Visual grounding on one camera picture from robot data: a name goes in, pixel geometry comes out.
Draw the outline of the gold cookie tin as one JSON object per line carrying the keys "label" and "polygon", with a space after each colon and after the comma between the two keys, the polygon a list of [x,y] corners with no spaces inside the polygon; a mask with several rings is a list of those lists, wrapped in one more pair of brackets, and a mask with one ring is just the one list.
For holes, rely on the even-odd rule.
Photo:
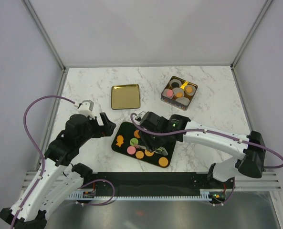
{"label": "gold cookie tin", "polygon": [[177,76],[172,76],[163,89],[160,99],[171,106],[186,111],[197,89],[198,85]]}

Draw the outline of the orange swirl cookie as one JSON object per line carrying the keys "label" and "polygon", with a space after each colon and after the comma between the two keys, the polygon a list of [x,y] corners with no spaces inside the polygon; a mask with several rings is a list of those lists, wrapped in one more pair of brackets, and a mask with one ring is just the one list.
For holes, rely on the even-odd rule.
{"label": "orange swirl cookie", "polygon": [[177,92],[176,94],[175,94],[175,97],[176,98],[182,98],[182,97],[184,97],[184,92]]}

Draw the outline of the black sandwich cookie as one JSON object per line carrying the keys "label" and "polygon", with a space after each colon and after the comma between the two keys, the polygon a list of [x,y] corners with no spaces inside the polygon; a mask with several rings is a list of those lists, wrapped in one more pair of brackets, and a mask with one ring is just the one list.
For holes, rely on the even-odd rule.
{"label": "black sandwich cookie", "polygon": [[173,88],[179,87],[179,83],[173,82],[173,83],[171,84],[171,86],[172,86]]}

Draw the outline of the orange flower cookie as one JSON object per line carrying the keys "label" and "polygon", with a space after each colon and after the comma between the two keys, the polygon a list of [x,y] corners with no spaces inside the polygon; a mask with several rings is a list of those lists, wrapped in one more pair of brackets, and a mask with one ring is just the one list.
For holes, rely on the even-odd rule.
{"label": "orange flower cookie", "polygon": [[193,93],[194,92],[194,87],[187,85],[185,87],[185,92],[188,93],[188,94]]}

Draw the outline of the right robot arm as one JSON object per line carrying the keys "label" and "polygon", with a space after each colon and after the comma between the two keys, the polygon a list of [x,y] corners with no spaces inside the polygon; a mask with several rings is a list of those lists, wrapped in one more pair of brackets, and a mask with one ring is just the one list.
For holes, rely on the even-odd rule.
{"label": "right robot arm", "polygon": [[230,133],[178,114],[166,119],[153,112],[138,114],[134,124],[138,126],[139,134],[149,150],[178,141],[207,146],[230,155],[226,161],[210,166],[206,178],[212,188],[218,188],[229,178],[239,175],[262,177],[266,150],[259,132],[251,131],[248,135]]}

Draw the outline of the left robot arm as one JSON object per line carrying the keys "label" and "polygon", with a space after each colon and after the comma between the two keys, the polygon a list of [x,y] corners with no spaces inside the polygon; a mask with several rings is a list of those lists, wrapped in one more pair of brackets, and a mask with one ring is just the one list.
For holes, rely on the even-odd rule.
{"label": "left robot arm", "polygon": [[0,218],[12,229],[42,229],[48,217],[76,189],[92,185],[92,169],[78,163],[72,167],[65,180],[53,188],[56,179],[79,154],[80,148],[92,138],[110,137],[116,124],[105,113],[100,113],[103,125],[87,114],[74,114],[45,153],[42,165],[22,197],[10,208],[3,208]]}

